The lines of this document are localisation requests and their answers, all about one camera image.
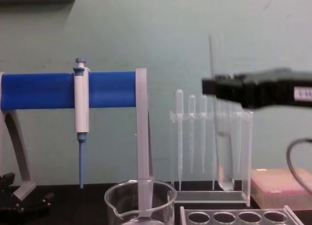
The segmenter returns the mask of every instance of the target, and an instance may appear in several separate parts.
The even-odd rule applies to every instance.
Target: pipette rack
[[[252,127],[253,113],[242,110],[239,106],[230,105],[230,126],[233,149],[234,179],[241,180],[241,188],[235,185],[235,191],[216,191],[214,182],[217,181],[216,150],[215,150],[215,118],[213,110],[213,98],[207,98],[207,113],[183,113],[170,112],[170,170],[171,184],[178,182],[178,119],[182,119],[183,133],[183,174],[181,190],[177,189],[176,203],[245,203],[250,206],[251,188],[251,151],[252,151]],[[191,167],[190,146],[190,119],[194,120],[194,154],[193,167]],[[202,168],[201,152],[201,125],[205,120],[205,166]],[[189,182],[201,182],[206,184],[204,188],[189,190]]]
[[[197,210],[180,207],[182,225],[303,225],[286,205],[283,209]]]

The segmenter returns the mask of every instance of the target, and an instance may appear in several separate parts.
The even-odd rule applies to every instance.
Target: black cable
[[[292,142],[288,148],[287,148],[287,152],[286,152],[286,160],[287,160],[287,164],[288,164],[288,167],[289,167],[289,170],[291,171],[293,177],[297,180],[297,182],[309,193],[312,195],[312,189],[307,186],[303,180],[297,175],[294,167],[293,167],[293,164],[292,164],[292,161],[291,161],[291,151],[292,149],[297,145],[297,144],[300,144],[300,143],[312,143],[312,139],[298,139],[298,140],[295,140],[294,142]]]

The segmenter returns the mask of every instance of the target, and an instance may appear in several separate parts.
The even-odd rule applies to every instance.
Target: test tube
[[[182,173],[183,173],[183,91],[178,89],[175,92],[175,105],[177,116],[177,145],[178,145],[178,177],[179,177],[179,190],[181,190]]]
[[[201,164],[203,173],[205,173],[205,152],[206,152],[206,115],[207,115],[207,97],[203,95],[200,99],[200,122],[201,122]]]
[[[193,158],[194,158],[194,118],[196,112],[195,95],[189,96],[189,115],[190,115],[190,158],[191,158],[191,173],[193,173]]]
[[[227,76],[216,77],[216,72],[226,74],[225,37],[222,33],[209,35],[210,61],[212,77],[216,80],[226,79]],[[234,169],[231,143],[230,106],[226,101],[214,98],[215,149],[218,172],[218,183],[225,191],[234,189]]]

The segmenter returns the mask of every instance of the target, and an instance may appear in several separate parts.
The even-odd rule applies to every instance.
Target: glass beaker
[[[107,190],[108,225],[173,225],[176,190],[152,179],[129,180]]]

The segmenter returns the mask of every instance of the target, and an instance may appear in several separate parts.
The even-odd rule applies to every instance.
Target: white label
[[[293,97],[295,101],[312,101],[312,87],[294,87]]]

